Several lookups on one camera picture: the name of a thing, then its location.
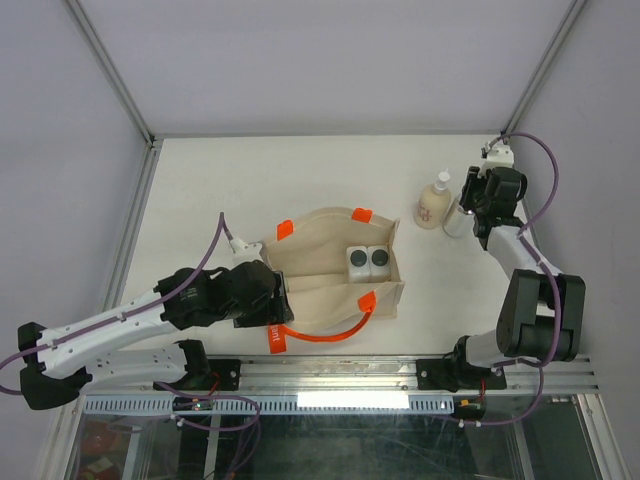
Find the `white bottle black cap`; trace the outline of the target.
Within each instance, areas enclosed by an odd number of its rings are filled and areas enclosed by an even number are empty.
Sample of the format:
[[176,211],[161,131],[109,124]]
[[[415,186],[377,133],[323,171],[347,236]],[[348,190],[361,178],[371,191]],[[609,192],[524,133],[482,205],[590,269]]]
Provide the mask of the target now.
[[370,281],[372,283],[386,282],[391,277],[390,254],[386,245],[370,246],[367,248],[370,265]]
[[368,283],[371,269],[368,250],[365,246],[346,249],[347,280],[349,283]]

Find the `beige canvas tote bag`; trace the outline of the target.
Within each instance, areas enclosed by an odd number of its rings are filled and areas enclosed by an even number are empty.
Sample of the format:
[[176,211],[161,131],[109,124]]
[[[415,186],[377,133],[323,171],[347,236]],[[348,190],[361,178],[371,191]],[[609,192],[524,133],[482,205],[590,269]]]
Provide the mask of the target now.
[[[266,258],[285,276],[294,320],[267,328],[272,354],[287,350],[286,339],[337,343],[370,319],[394,318],[404,289],[393,252],[399,222],[370,209],[327,207],[285,220],[263,239]],[[386,245],[391,277],[382,283],[349,283],[346,249]]]

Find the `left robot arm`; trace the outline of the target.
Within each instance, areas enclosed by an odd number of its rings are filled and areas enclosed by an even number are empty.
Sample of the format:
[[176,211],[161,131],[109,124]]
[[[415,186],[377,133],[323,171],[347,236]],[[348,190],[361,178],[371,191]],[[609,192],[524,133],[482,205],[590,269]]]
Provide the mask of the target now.
[[236,328],[286,324],[294,314],[284,275],[253,260],[233,268],[183,268],[134,301],[58,328],[18,329],[25,366],[20,390],[33,410],[70,403],[95,388],[151,382],[198,390],[210,365],[199,340],[136,350],[134,344],[190,328],[231,321]]

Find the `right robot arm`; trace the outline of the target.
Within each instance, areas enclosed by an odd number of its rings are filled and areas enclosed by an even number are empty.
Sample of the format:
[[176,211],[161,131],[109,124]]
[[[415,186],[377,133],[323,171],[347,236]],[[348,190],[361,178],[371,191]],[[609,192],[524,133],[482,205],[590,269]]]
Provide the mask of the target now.
[[585,281],[554,267],[516,215],[527,178],[512,167],[471,167],[460,206],[474,217],[473,233],[509,280],[496,327],[463,336],[444,358],[451,392],[479,387],[498,369],[518,363],[545,368],[578,355]]

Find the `cream pump lotion bottle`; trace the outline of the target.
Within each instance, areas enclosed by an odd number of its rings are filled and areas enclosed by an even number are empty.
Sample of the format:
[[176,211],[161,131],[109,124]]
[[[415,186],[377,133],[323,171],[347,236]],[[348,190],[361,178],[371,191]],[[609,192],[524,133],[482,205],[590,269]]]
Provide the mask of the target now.
[[426,230],[441,225],[451,202],[448,182],[451,176],[447,170],[439,173],[437,180],[424,187],[417,202],[414,220]]

